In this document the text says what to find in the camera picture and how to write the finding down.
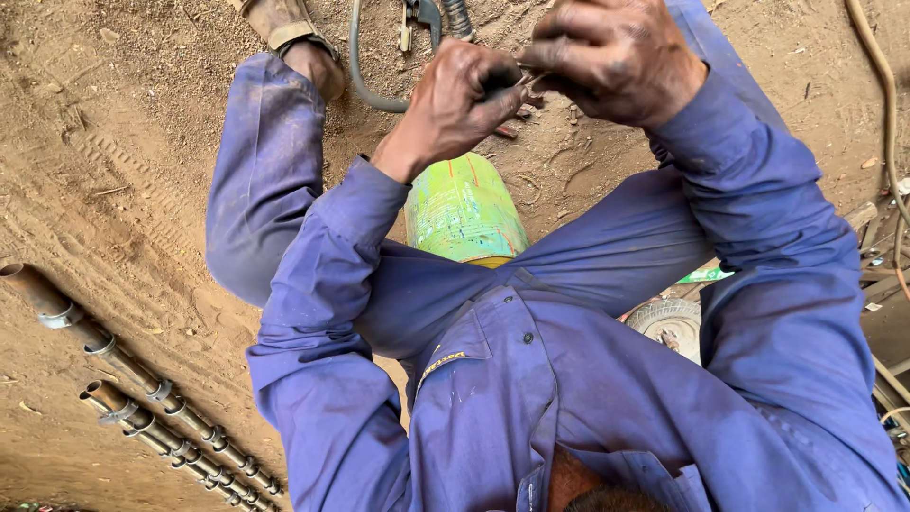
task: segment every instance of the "foot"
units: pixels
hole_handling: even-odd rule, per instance
[[[298,41],[285,54],[284,61],[291,69],[308,78],[326,103],[344,94],[344,69],[332,60],[322,45]]]
[[[295,20],[309,19],[309,15],[300,0],[256,0],[246,11],[245,18],[253,30],[268,41],[276,28]],[[321,44],[301,39],[291,45],[283,59],[291,69],[308,78],[327,103],[344,93],[344,69]]]

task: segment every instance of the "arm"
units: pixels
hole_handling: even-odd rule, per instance
[[[695,217],[736,272],[703,292],[704,367],[860,454],[880,450],[856,237],[815,184],[812,152],[758,121],[714,75],[652,136],[676,158]]]
[[[736,271],[703,293],[705,368],[767,415],[785,409],[826,430],[890,481],[894,453],[875,421],[859,328],[856,238],[815,185],[812,153],[707,73],[662,0],[565,2],[534,38],[521,61],[551,73],[536,87],[648,130]]]
[[[409,188],[357,158],[310,207],[247,350],[259,412],[281,433],[295,509],[394,509],[405,495],[398,391],[351,325]]]
[[[508,54],[447,41],[404,119],[370,165],[357,158],[313,202],[284,254],[247,350],[260,413],[281,433],[297,510],[404,510],[410,451],[398,391],[353,321],[369,301],[379,245],[430,163],[455,158],[514,115],[517,87],[485,98],[491,76],[521,76]]]

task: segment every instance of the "work uniform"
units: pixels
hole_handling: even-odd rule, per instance
[[[238,67],[207,262],[264,307],[249,367],[296,510],[542,511],[557,444],[672,510],[910,509],[855,235],[703,6],[668,7],[711,70],[648,134],[660,168],[495,270],[385,240],[410,187],[362,157],[323,193],[318,91]],[[703,368],[614,320],[715,253]],[[372,353],[408,373],[409,437]]]

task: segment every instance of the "knee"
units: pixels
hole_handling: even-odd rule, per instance
[[[206,266],[215,282],[240,300],[260,308],[268,301],[275,275],[275,269],[269,272],[262,263],[242,247],[206,245]]]

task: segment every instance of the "hair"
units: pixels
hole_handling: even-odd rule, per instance
[[[670,512],[670,509],[641,491],[600,486],[579,494],[563,512]]]

